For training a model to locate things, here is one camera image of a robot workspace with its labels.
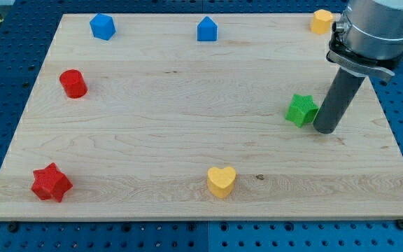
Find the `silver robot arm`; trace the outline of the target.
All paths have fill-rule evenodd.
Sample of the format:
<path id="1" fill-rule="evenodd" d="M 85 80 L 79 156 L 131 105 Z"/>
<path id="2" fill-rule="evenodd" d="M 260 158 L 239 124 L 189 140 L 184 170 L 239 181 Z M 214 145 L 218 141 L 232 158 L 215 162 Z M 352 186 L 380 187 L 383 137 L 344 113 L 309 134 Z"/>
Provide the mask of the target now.
<path id="1" fill-rule="evenodd" d="M 403 0 L 350 0 L 332 24 L 327 59 L 385 82 L 403 58 Z"/>

